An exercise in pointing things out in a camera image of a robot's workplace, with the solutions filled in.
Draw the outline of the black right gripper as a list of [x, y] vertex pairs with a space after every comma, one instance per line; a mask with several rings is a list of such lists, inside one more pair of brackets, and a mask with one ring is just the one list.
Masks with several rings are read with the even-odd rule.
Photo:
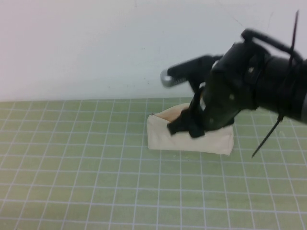
[[[253, 42], [234, 43], [223, 55], [211, 55], [212, 69], [205, 86], [194, 93], [189, 109], [168, 123], [170, 135], [188, 133], [192, 138], [233, 124], [242, 110], [256, 110], [254, 87], [245, 80], [250, 60], [257, 51]], [[200, 106], [203, 91], [204, 111]]]

